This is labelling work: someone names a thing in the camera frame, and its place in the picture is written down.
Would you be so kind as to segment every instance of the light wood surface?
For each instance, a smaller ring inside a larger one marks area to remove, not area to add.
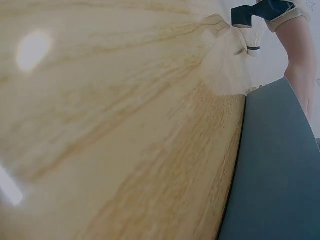
[[[0,239],[211,240],[250,87],[216,0],[0,2]]]

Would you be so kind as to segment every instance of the white wall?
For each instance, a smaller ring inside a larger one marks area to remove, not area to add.
[[[224,11],[229,12],[227,22],[231,22],[231,8],[241,5],[254,5],[256,0],[219,0]],[[318,58],[317,79],[320,79],[320,0],[308,0],[315,3],[313,6],[314,12],[311,11],[310,27],[315,42],[316,53]],[[269,84],[284,76],[284,72],[288,65],[287,54],[277,35],[267,31],[261,42],[261,54],[257,58],[248,57],[247,67],[250,72],[251,81],[256,86]],[[313,106],[313,116],[311,120],[311,127],[317,138],[320,138],[320,80],[315,87],[315,99]]]

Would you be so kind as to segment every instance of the white object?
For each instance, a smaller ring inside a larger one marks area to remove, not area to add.
[[[268,27],[265,20],[255,16],[252,17],[252,28],[239,29],[247,46],[249,56],[255,58],[260,54],[261,39],[267,29]]]

